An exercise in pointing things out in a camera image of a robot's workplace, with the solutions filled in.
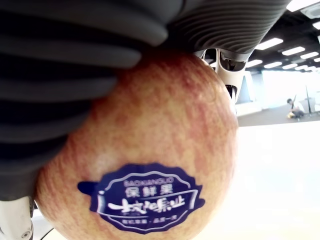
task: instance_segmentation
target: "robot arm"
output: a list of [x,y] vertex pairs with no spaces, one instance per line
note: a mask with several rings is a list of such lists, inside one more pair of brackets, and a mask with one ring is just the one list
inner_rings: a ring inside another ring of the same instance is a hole
[[146,47],[217,49],[237,101],[246,61],[290,0],[2,0],[0,235],[29,240],[39,169]]

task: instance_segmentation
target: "fluorescent light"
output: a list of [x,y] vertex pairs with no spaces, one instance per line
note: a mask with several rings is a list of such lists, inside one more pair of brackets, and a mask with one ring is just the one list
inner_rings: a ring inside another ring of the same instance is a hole
[[278,44],[281,44],[283,43],[284,41],[282,39],[279,39],[279,38],[272,38],[268,41],[265,41],[265,42],[262,42],[260,43],[258,46],[256,46],[255,49],[258,49],[258,50],[265,50],[265,49],[268,49],[268,48],[271,48],[275,45],[278,45]]
[[267,64],[267,65],[264,65],[264,68],[265,68],[265,69],[272,69],[272,68],[278,67],[278,66],[280,66],[280,65],[282,65],[282,62],[276,61],[276,62]]
[[312,24],[316,29],[320,30],[320,21]]
[[308,65],[297,66],[297,67],[295,68],[295,70],[300,71],[300,70],[306,69],[307,67],[308,67]]
[[317,53],[316,51],[313,51],[313,52],[307,53],[305,55],[301,55],[300,58],[309,59],[309,58],[312,58],[312,57],[315,57],[315,56],[318,56],[318,55],[319,55],[319,53]]
[[293,55],[293,54],[301,53],[301,52],[303,52],[304,50],[306,50],[304,47],[298,46],[298,47],[289,49],[289,50],[287,50],[287,51],[283,51],[282,54],[283,54],[283,55],[286,55],[286,56],[290,56],[290,55]]
[[316,67],[315,66],[310,66],[310,67],[307,67],[306,69],[304,69],[305,71],[311,71],[311,70],[315,70]]
[[298,64],[292,63],[292,64],[289,64],[289,65],[283,66],[282,68],[286,70],[286,69],[295,68],[295,67],[297,67],[297,66],[298,66]]
[[251,68],[253,66],[256,66],[256,65],[259,65],[259,64],[262,64],[263,62],[261,60],[252,60],[252,61],[248,61],[245,65],[246,68]]
[[288,6],[286,6],[286,9],[288,9],[291,12],[295,12],[299,9],[304,9],[305,7],[308,7],[312,4],[319,3],[320,0],[292,0]]

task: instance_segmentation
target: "apple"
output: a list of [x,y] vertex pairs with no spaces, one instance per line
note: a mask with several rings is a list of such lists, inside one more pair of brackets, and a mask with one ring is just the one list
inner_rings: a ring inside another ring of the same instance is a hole
[[[40,171],[39,209],[68,240],[191,240],[219,209],[233,176],[238,122],[231,98],[215,71],[189,53],[153,51],[116,74],[115,90],[93,102],[85,124]],[[150,163],[181,168],[202,186],[205,204],[165,231],[120,230],[91,211],[93,198],[77,187]]]

